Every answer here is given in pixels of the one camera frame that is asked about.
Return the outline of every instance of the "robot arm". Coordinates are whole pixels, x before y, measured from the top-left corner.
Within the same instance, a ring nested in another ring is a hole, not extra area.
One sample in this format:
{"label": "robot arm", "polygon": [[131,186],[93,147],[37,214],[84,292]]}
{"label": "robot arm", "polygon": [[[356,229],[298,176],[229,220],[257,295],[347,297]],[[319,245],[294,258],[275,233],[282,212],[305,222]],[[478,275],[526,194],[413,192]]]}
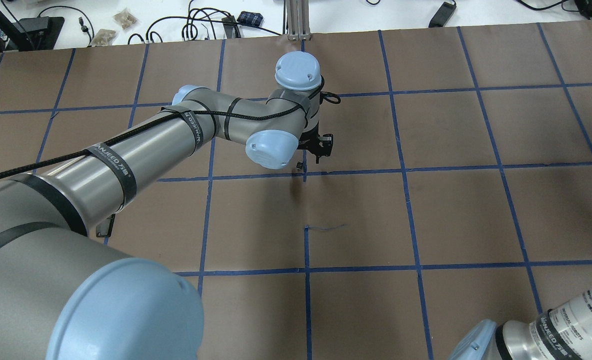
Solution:
{"label": "robot arm", "polygon": [[0,359],[195,359],[200,296],[183,278],[87,237],[213,137],[280,169],[318,135],[318,61],[290,52],[265,104],[185,86],[137,128],[40,175],[0,182]]}

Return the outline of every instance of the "black mount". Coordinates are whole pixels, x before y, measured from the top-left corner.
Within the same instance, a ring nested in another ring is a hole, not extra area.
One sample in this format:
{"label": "black mount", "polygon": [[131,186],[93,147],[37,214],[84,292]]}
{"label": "black mount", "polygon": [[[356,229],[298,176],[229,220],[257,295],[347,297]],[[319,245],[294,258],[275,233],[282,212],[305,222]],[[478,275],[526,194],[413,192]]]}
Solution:
{"label": "black mount", "polygon": [[318,134],[318,125],[308,132],[303,132],[298,142],[298,150],[307,150],[316,156],[316,164],[321,157],[329,157],[334,148],[334,134]]}

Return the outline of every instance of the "end effector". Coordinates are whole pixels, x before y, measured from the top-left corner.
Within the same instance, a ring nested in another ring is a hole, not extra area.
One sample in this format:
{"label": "end effector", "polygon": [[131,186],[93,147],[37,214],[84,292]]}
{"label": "end effector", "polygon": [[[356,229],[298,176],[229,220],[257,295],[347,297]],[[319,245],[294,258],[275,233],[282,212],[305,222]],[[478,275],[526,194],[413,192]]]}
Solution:
{"label": "end effector", "polygon": [[[318,163],[319,158],[331,155],[334,145],[333,134],[318,133],[319,107],[335,95],[322,91],[325,81],[314,55],[289,52],[275,69],[278,88],[264,104],[186,85],[174,96],[172,106],[161,112],[189,111],[197,117],[198,127],[211,119],[216,137],[245,145],[247,156],[268,169],[282,169],[296,150],[309,151]],[[337,96],[335,99],[330,102],[340,102]],[[194,133],[198,148],[206,141],[199,131]]]}

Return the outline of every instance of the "wire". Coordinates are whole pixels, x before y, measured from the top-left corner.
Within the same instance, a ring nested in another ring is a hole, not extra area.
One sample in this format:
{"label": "wire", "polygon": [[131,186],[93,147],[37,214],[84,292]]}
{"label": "wire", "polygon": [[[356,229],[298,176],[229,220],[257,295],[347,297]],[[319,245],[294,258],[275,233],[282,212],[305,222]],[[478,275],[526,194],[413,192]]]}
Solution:
{"label": "wire", "polygon": [[142,38],[142,35],[135,33],[135,34],[131,34],[131,36],[129,37],[129,39],[127,40],[127,45],[131,45],[131,39],[133,39],[134,37],[139,37],[140,41],[144,44],[145,43],[145,39]]}
{"label": "wire", "polygon": [[[319,93],[322,94],[322,89],[325,86],[325,78],[321,79],[321,83],[318,86],[318,88],[315,89],[314,92],[312,92],[312,94],[309,96],[309,99],[312,100],[313,98],[315,98]],[[301,109],[300,105],[296,105],[294,107],[292,107],[291,109],[282,111],[282,112],[278,112],[275,114],[269,114],[267,116],[248,116],[248,115],[244,115],[244,114],[236,114],[233,112],[224,112],[224,111],[211,111],[211,110],[202,110],[202,111],[194,111],[193,113],[196,115],[210,115],[210,116],[229,116],[229,117],[236,117],[239,119],[247,119],[247,120],[252,120],[252,121],[265,121],[265,120],[270,120],[270,119],[274,119],[277,117],[281,117],[281,116],[286,116],[288,114],[291,114],[292,112],[297,111],[298,109]],[[178,118],[178,114],[174,113],[174,114],[169,114],[166,116],[163,116],[161,118],[157,118],[154,121],[145,123],[144,125],[135,127],[127,132],[124,132],[118,136],[112,137],[111,139],[105,141],[104,143],[107,144],[107,146],[113,146],[121,141],[124,141],[126,139],[129,139],[137,134],[140,134],[142,132],[144,132],[145,130],[149,130],[151,128],[153,128],[156,125],[160,125],[161,123],[165,123],[166,121],[172,120],[172,119],[177,119]],[[20,166],[14,169],[10,169],[10,170],[6,170],[6,171],[2,171],[0,172],[0,180],[4,179],[4,178],[8,178],[10,176],[14,176],[17,174],[21,174],[21,173],[26,173],[28,171],[32,171],[35,169],[40,169],[42,167],[48,167],[48,166],[52,166],[61,162],[66,162],[68,160],[73,160],[75,158],[79,158],[79,157],[86,157],[88,155],[91,155],[92,153],[85,149],[85,150],[81,150],[78,152],[74,152],[74,153],[70,153],[68,155],[63,155],[63,156],[59,156],[59,157],[55,157],[53,159],[49,159],[49,160],[44,160],[35,164],[28,164],[26,166]]]}
{"label": "wire", "polygon": [[542,10],[551,9],[551,8],[556,7],[558,5],[562,5],[565,2],[567,2],[567,1],[568,0],[561,0],[561,1],[557,2],[557,3],[555,3],[555,4],[552,4],[552,5],[549,5],[549,6],[545,6],[545,7],[533,7],[533,6],[529,5],[529,4],[527,4],[526,2],[524,2],[523,0],[516,0],[516,2],[518,2],[518,4],[521,4],[523,7],[526,7],[527,9],[531,9],[531,10],[534,10],[534,11],[537,11],[537,12],[540,12]]}
{"label": "wire", "polygon": [[85,16],[85,18],[87,19],[87,21],[89,22],[89,26],[92,28],[92,38],[95,38],[95,29],[94,29],[94,24],[92,23],[92,21],[89,19],[89,16],[87,16],[87,14],[85,14],[85,12],[81,9],[78,9],[77,7],[73,7],[73,6],[67,6],[67,5],[56,5],[56,6],[50,6],[50,7],[45,7],[44,9],[42,9],[42,11],[40,13],[38,13],[38,18],[40,18],[42,16],[42,14],[44,12],[46,12],[47,10],[50,9],[57,9],[57,8],[65,8],[65,9],[72,9],[72,10],[76,10],[77,12],[83,14],[83,16]]}
{"label": "wire", "polygon": [[[154,25],[156,25],[157,23],[160,23],[163,20],[168,20],[168,19],[186,19],[186,16],[165,16],[162,18],[159,18],[158,20],[154,21],[153,23],[151,23],[151,25],[149,25],[149,28],[147,29],[147,32],[145,33],[145,39],[150,39],[149,34],[151,34],[151,29],[154,27]],[[195,18],[195,21],[205,21],[205,22],[212,22],[212,23],[217,23],[217,24],[225,24],[224,21],[220,21],[220,20],[205,20],[202,18]],[[275,32],[273,30],[269,30],[269,29],[265,29],[264,27],[259,27],[259,26],[253,26],[253,25],[247,25],[245,23],[239,23],[239,22],[234,22],[234,23],[229,23],[226,22],[227,25],[240,25],[241,27],[246,27],[246,28],[252,28],[252,29],[258,29],[258,30],[263,30],[264,32],[268,32],[274,35],[282,35],[279,32]]]}
{"label": "wire", "polygon": [[31,44],[31,49],[32,50],[37,50],[36,46],[33,44],[33,40],[31,39],[31,36],[29,36],[29,33],[27,32],[27,30],[24,28],[24,26],[22,25],[22,23],[18,20],[18,18],[16,18],[16,16],[14,15],[14,13],[12,13],[12,11],[9,9],[9,6],[7,6],[7,4],[5,4],[5,0],[1,0],[1,3],[3,3],[3,6],[5,7],[5,9],[7,9],[7,11],[9,12],[9,14],[12,16],[12,18],[14,18],[14,20],[16,21],[16,23],[19,25],[19,27],[24,31],[24,36],[27,38],[27,40],[29,41],[29,43]]}
{"label": "wire", "polygon": [[152,35],[152,36],[151,36],[151,42],[152,42],[152,43],[154,42],[154,37],[153,37],[153,34],[156,34],[156,35],[158,35],[158,39],[160,39],[160,42],[161,42],[161,43],[164,43],[164,41],[163,41],[163,37],[162,37],[162,36],[160,36],[160,34],[158,34],[158,32],[155,32],[155,31],[152,31],[152,32],[151,32],[151,35]]}
{"label": "wire", "polygon": [[565,9],[565,3],[564,2],[560,5],[560,8],[563,9],[563,11],[566,11],[568,13],[579,13],[580,12],[580,10],[569,10],[569,9]]}

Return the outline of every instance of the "black cable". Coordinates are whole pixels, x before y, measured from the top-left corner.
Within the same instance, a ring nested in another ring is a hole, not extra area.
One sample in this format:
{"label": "black cable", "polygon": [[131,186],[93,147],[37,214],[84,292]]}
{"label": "black cable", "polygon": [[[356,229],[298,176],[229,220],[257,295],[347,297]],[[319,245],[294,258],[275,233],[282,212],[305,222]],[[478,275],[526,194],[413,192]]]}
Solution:
{"label": "black cable", "polygon": [[565,9],[565,3],[564,2],[561,3],[560,8],[563,9],[563,11],[566,11],[568,13],[579,13],[580,12],[580,10],[568,10],[568,9]]}
{"label": "black cable", "polygon": [[[196,29],[196,36],[194,36],[193,38],[191,38],[191,37],[188,37],[188,35],[187,35],[187,36],[185,36],[185,29],[186,29],[188,26],[189,26],[189,27],[191,27],[191,33],[192,33],[192,34],[193,34],[193,29],[194,29],[194,28]],[[184,41],[195,40],[195,39],[198,37],[198,27],[197,27],[197,26],[195,26],[195,25],[193,25],[193,23],[188,23],[187,25],[185,25],[185,26],[183,26],[183,27],[182,27],[182,29],[181,29],[181,35],[182,35],[182,39],[183,39]]]}
{"label": "black cable", "polygon": [[14,13],[12,13],[12,11],[9,9],[9,6],[7,6],[7,4],[5,4],[5,0],[1,0],[1,3],[3,3],[3,6],[5,7],[5,9],[7,9],[7,11],[12,16],[12,18],[14,18],[15,22],[18,23],[18,25],[20,26],[20,28],[24,31],[24,36],[27,37],[27,40],[31,44],[32,50],[37,50],[36,49],[36,46],[33,44],[33,40],[31,39],[31,36],[29,36],[29,33],[24,28],[24,26],[22,25],[22,23],[18,20],[18,18],[16,18],[16,16],[14,15]]}
{"label": "black cable", "polygon": [[152,35],[152,36],[151,36],[151,42],[152,42],[152,43],[154,42],[154,37],[153,37],[153,35],[154,35],[154,34],[158,35],[158,39],[160,39],[160,42],[161,42],[161,43],[164,43],[164,41],[163,41],[163,37],[162,37],[162,36],[160,36],[160,34],[158,34],[158,32],[156,32],[156,31],[152,31],[152,32],[151,32],[151,35]]}
{"label": "black cable", "polygon": [[[153,23],[151,23],[151,25],[149,25],[149,28],[147,29],[147,32],[145,33],[145,38],[149,40],[149,34],[151,34],[151,29],[154,27],[154,25],[156,25],[157,23],[160,23],[163,20],[168,20],[168,19],[186,19],[186,18],[187,18],[186,16],[165,16],[165,17],[161,17],[158,20],[156,20]],[[211,21],[211,22],[217,23],[217,24],[225,24],[224,21],[220,21],[220,20],[205,20],[205,19],[199,19],[199,18],[196,18],[194,20],[195,21],[205,21],[205,22]],[[271,34],[274,34],[274,35],[278,35],[278,36],[282,35],[282,34],[280,34],[278,32],[273,31],[273,30],[265,29],[264,27],[247,25],[245,23],[239,23],[239,22],[229,23],[229,22],[226,22],[226,24],[228,24],[228,25],[240,25],[241,27],[263,30],[264,32],[268,32],[268,33],[271,33]]]}
{"label": "black cable", "polygon": [[524,2],[523,0],[516,0],[516,2],[518,2],[518,4],[521,4],[523,7],[526,7],[527,9],[531,9],[537,12],[540,12],[542,10],[547,10],[547,9],[551,9],[553,7],[556,7],[558,5],[562,5],[563,3],[567,2],[568,0],[561,0],[555,4],[549,5],[549,6],[545,6],[545,7],[533,7],[529,4],[527,4],[526,2]]}
{"label": "black cable", "polygon": [[[204,18],[207,18],[207,19],[209,19],[208,21],[209,21],[209,24],[211,25],[211,31],[212,31],[212,32],[213,32],[213,34],[214,34],[214,40],[215,40],[215,39],[217,38],[217,36],[216,36],[216,28],[214,27],[214,21],[211,19],[211,15],[213,15],[213,14],[217,14],[218,12],[222,12],[222,11],[218,10],[218,11],[214,11],[214,12],[212,12],[211,14],[208,14],[208,13],[206,12],[206,9],[207,9],[207,8],[205,8],[205,9],[193,9],[193,10],[196,10],[196,13],[194,14],[194,16],[191,16],[191,14],[190,14],[191,23],[193,23],[194,21],[197,21],[197,20],[202,20],[202,19],[204,19]],[[198,19],[198,18],[195,18],[195,16],[197,16],[198,12],[202,12],[203,14],[205,14],[205,16],[203,16],[203,17],[202,17],[202,18],[200,18],[200,19]]]}
{"label": "black cable", "polygon": [[42,14],[44,12],[46,12],[47,10],[50,9],[57,9],[57,8],[65,8],[65,9],[72,9],[72,10],[76,10],[77,12],[83,14],[83,16],[87,19],[87,21],[89,22],[89,26],[92,28],[92,38],[95,38],[95,29],[94,29],[94,24],[92,23],[92,21],[89,19],[89,16],[87,16],[87,14],[85,14],[85,12],[81,9],[78,9],[77,7],[73,7],[73,6],[67,6],[67,5],[56,5],[56,6],[50,6],[50,7],[45,7],[44,9],[42,9],[41,12],[38,13],[38,18],[40,18],[42,16]]}
{"label": "black cable", "polygon": [[138,34],[137,32],[134,34],[131,34],[131,36],[129,37],[129,39],[127,40],[127,45],[131,45],[131,39],[133,39],[134,37],[139,37],[140,41],[144,44],[145,43],[145,39],[142,38],[142,35]]}
{"label": "black cable", "polygon": [[[312,94],[310,96],[308,96],[308,98],[310,100],[312,100],[319,93],[322,94],[322,89],[324,86],[325,86],[325,78],[322,77],[320,85],[318,86],[318,88],[315,89],[314,92],[312,92]],[[277,117],[286,116],[288,114],[291,114],[292,112],[297,111],[298,109],[301,109],[300,105],[296,105],[296,106],[292,107],[291,109],[288,109],[288,110],[285,110],[282,112],[278,112],[275,114],[269,114],[267,116],[249,116],[249,115],[244,115],[244,114],[236,114],[234,112],[211,111],[211,110],[194,111],[193,113],[196,115],[225,116],[225,117],[229,116],[229,117],[236,117],[239,119],[247,119],[247,120],[251,120],[251,121],[265,121],[265,120],[270,120],[270,119],[274,119]],[[169,120],[177,119],[177,118],[178,118],[178,114],[176,114],[176,113],[169,114],[169,115],[163,116],[161,118],[157,118],[154,121],[145,123],[144,125],[141,125],[138,127],[135,127],[135,128],[133,128],[125,133],[122,133],[118,136],[114,136],[111,139],[105,141],[104,143],[106,143],[107,146],[113,146],[121,141],[125,141],[126,139],[129,139],[137,134],[140,134],[140,133],[144,132],[145,130],[149,130],[156,125],[160,125],[161,123],[164,123],[165,121],[169,121]],[[0,172],[0,180],[2,180],[4,178],[8,178],[10,176],[17,175],[17,174],[26,173],[28,171],[40,169],[42,167],[48,167],[48,166],[52,166],[52,165],[55,165],[55,164],[58,164],[61,162],[66,162],[68,160],[73,160],[75,158],[86,157],[87,155],[91,155],[91,154],[92,153],[89,150],[85,149],[85,150],[81,150],[78,152],[70,153],[68,155],[63,155],[63,156],[55,157],[53,159],[44,160],[44,161],[41,161],[41,162],[38,162],[35,164],[29,164],[26,166],[21,166],[21,167],[17,167],[14,169],[2,171],[2,172]]]}
{"label": "black cable", "polygon": [[320,104],[322,104],[323,101],[338,105],[341,102],[341,98],[340,98],[340,96],[334,94],[333,92],[321,91],[320,92]]}

